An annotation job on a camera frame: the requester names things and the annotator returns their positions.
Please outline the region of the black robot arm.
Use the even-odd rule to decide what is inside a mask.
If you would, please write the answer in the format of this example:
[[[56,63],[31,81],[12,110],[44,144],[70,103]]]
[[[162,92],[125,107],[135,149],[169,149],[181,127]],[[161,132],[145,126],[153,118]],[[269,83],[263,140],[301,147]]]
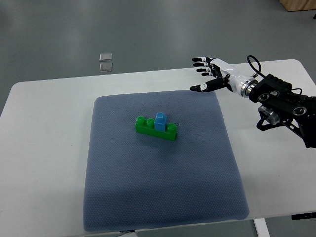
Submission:
[[[261,73],[261,64],[252,55],[247,61],[254,72],[263,79],[245,87],[244,94],[258,108],[260,120],[256,127],[261,131],[285,126],[303,139],[307,148],[316,147],[316,98],[302,94],[301,88],[293,88],[271,74]]]

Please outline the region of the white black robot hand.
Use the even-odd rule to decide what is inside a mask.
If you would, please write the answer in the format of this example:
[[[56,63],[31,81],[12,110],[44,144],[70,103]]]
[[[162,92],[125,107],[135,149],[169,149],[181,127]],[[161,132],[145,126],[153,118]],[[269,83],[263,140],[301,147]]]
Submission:
[[[247,97],[246,89],[251,77],[242,75],[235,67],[218,58],[197,57],[193,58],[193,66],[202,76],[210,76],[213,79],[199,85],[190,87],[195,92],[212,92],[227,88],[242,97]]]

